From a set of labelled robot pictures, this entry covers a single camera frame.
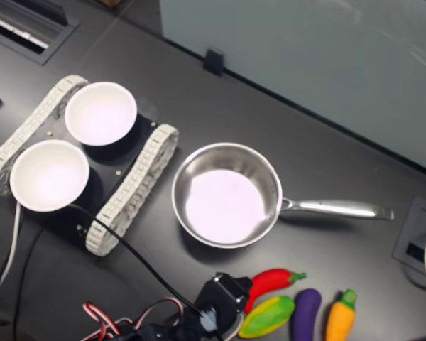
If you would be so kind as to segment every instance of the toy red chili pepper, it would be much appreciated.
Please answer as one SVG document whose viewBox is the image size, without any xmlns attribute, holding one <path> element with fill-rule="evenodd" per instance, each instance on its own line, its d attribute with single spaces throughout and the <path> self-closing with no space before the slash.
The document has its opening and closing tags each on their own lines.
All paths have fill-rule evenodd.
<svg viewBox="0 0 426 341">
<path fill-rule="evenodd" d="M 297 274 L 286 269 L 270 269 L 255 275 L 253 277 L 253 286 L 249 291 L 249 300 L 244 308 L 245 313 L 251 311 L 254 301 L 260 295 L 269 291 L 287 288 L 303 278 L 306 278 L 305 273 Z"/>
</svg>

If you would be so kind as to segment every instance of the white wall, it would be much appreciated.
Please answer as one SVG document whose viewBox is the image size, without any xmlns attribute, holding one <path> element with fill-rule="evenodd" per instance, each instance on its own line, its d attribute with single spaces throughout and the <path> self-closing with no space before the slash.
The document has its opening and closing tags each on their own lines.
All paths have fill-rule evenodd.
<svg viewBox="0 0 426 341">
<path fill-rule="evenodd" d="M 426 167 L 425 0 L 160 0 L 164 36 Z"/>
</svg>

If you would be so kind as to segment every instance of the stainless steel saucepan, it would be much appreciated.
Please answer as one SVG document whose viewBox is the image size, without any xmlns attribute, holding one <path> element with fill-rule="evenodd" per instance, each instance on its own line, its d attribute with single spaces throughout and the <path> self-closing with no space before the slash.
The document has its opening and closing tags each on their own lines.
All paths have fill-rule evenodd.
<svg viewBox="0 0 426 341">
<path fill-rule="evenodd" d="M 304 210 L 346 217 L 392 220 L 393 210 L 347 200 L 291 200 L 279 177 L 255 150 L 240 144 L 212 144 L 191 154 L 172 187 L 180 224 L 213 247 L 244 247 L 270 231 L 281 211 Z"/>
</svg>

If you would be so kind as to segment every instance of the purple eggplant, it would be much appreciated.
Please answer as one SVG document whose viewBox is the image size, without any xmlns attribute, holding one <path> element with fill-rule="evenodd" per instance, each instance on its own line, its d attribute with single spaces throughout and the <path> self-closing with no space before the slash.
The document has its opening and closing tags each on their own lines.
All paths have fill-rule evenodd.
<svg viewBox="0 0 426 341">
<path fill-rule="evenodd" d="M 300 292 L 295 299 L 292 316 L 292 341 L 313 341 L 314 324 L 322 297 L 315 289 Z"/>
</svg>

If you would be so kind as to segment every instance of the green and yellow vegetable toy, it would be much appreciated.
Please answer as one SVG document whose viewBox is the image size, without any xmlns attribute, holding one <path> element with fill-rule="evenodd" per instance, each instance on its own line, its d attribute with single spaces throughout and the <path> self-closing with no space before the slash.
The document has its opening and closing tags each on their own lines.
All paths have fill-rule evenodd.
<svg viewBox="0 0 426 341">
<path fill-rule="evenodd" d="M 346 290 L 329 312 L 325 341 L 346 341 L 355 320 L 356 293 Z"/>
<path fill-rule="evenodd" d="M 288 296 L 276 296 L 262 302 L 246 317 L 239 337 L 250 339 L 273 332 L 289 320 L 294 309 L 295 303 Z"/>
</svg>

